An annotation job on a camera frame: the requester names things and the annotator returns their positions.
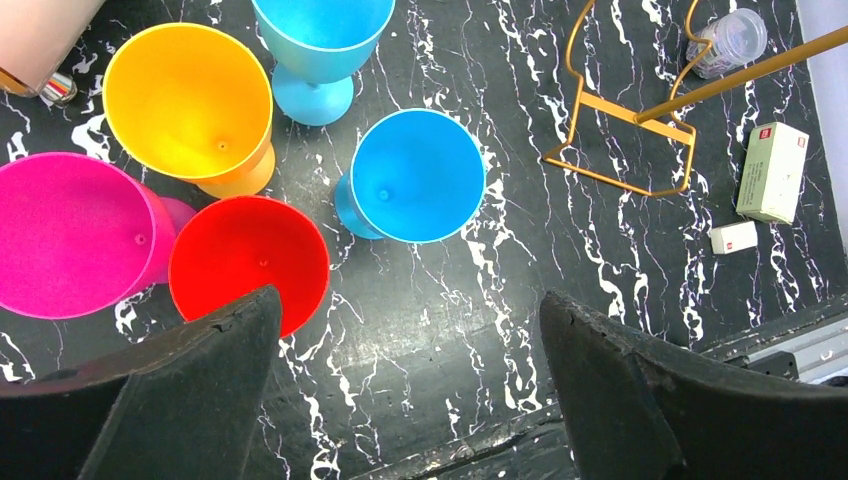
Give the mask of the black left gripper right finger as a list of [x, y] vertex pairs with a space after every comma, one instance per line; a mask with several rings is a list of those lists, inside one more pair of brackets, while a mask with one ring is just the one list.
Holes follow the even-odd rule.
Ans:
[[584, 479], [843, 479], [847, 392], [709, 359], [551, 291], [542, 343]]

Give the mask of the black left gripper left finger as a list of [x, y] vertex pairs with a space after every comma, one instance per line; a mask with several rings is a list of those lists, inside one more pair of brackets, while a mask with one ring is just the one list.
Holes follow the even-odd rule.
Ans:
[[5, 479], [239, 479], [279, 338], [265, 286], [198, 320], [1, 388]]

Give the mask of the red wine glass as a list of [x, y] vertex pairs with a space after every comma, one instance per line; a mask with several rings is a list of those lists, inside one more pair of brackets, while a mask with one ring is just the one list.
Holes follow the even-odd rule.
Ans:
[[171, 253], [168, 280], [186, 321], [271, 285], [282, 304], [280, 335], [287, 337], [322, 304], [330, 258], [307, 215], [277, 199], [239, 196], [210, 204], [185, 225]]

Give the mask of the magenta wine glass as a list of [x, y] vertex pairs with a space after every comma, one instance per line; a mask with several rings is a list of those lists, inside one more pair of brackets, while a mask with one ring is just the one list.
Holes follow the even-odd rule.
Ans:
[[195, 215], [108, 162], [72, 152], [1, 168], [1, 305], [64, 320], [167, 280], [178, 233]]

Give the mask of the orange wine glass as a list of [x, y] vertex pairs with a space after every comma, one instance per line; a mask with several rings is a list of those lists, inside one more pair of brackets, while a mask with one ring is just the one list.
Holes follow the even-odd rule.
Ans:
[[102, 103], [133, 159], [215, 198], [258, 194], [273, 176], [268, 75], [218, 29], [172, 22], [132, 36], [109, 61]]

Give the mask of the blue wine glass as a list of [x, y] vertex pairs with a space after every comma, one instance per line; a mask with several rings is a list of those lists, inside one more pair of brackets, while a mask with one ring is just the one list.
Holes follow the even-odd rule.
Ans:
[[394, 112], [358, 143], [334, 192], [352, 234], [422, 244], [444, 240], [480, 208], [486, 167], [467, 128], [432, 109]]

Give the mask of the teal wine glass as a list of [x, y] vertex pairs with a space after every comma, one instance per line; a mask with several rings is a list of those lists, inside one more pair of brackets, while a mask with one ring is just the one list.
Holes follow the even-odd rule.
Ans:
[[394, 0], [258, 0], [258, 29], [276, 61], [273, 98], [296, 123], [329, 125], [349, 110], [353, 74], [372, 55]]

